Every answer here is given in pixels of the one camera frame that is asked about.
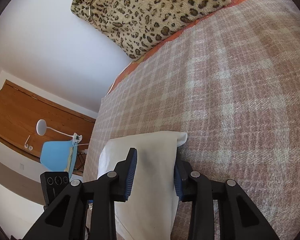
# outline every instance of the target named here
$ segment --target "white desk lamp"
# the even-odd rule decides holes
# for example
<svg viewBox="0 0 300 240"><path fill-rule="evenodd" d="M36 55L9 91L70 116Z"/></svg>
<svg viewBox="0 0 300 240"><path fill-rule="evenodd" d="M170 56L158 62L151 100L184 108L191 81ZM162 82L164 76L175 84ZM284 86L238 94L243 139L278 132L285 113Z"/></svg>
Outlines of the white desk lamp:
<svg viewBox="0 0 300 240"><path fill-rule="evenodd" d="M37 122L37 133L38 133L39 135L41 135L41 136L45 135L45 133L46 133L46 131L47 131L47 128L48 128L48 129L51 129L51 130L54 130L55 132L58 132L58 133L61 133L61 134L64 134L64 135L67 135L67 136L71 137L72 140L73 140L73 141L72 141L73 144L74 144L75 142L76 142L76 143L79 143L79 142L81 142L81 140L82 140L82 135L77 135L76 133L74 133L74 135L69 135L69 134L60 132L60 131L58 131L58 130L55 130L55 129L51 128L51 127L48 127L46 121L43 120L43 119L40 119L40 120Z"/></svg>

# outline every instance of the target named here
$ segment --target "plaid blanket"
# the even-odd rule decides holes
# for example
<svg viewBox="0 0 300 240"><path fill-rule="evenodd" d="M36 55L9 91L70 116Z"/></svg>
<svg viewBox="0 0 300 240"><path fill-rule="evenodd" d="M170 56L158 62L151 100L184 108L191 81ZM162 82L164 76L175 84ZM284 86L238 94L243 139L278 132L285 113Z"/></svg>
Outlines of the plaid blanket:
<svg viewBox="0 0 300 240"><path fill-rule="evenodd" d="M96 179L109 139L160 130L187 132L182 158L209 179L235 179L280 239L293 239L300 230L295 4L246 0L225 8L141 63L102 100L84 180ZM179 204L171 239L187 238L190 210Z"/></svg>

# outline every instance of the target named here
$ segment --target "white cloth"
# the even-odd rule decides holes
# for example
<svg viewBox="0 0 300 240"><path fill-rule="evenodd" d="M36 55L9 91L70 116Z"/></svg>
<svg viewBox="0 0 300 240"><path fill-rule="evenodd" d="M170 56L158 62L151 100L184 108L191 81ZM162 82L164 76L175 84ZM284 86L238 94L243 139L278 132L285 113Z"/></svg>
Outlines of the white cloth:
<svg viewBox="0 0 300 240"><path fill-rule="evenodd" d="M170 240L178 197L173 184L177 147L183 132L160 131L109 140L101 152L98 178L125 160L130 147L138 152L131 196L115 202L117 232L125 240Z"/></svg>

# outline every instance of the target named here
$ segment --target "blue chair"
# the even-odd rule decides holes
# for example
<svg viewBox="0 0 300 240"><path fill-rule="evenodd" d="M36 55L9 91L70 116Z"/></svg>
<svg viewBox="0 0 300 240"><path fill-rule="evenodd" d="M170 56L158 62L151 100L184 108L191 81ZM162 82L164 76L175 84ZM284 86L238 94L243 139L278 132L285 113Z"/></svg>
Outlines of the blue chair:
<svg viewBox="0 0 300 240"><path fill-rule="evenodd" d="M49 141L42 146L40 162L50 171L67 171L71 178L77 159L77 142Z"/></svg>

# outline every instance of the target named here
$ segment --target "leopard print fur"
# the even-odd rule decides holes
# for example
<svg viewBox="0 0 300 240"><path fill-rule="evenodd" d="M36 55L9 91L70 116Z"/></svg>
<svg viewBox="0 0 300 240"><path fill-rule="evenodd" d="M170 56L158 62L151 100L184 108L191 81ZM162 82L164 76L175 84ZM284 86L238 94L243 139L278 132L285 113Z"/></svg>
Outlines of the leopard print fur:
<svg viewBox="0 0 300 240"><path fill-rule="evenodd" d="M231 0L73 0L71 11L133 60L184 26Z"/></svg>

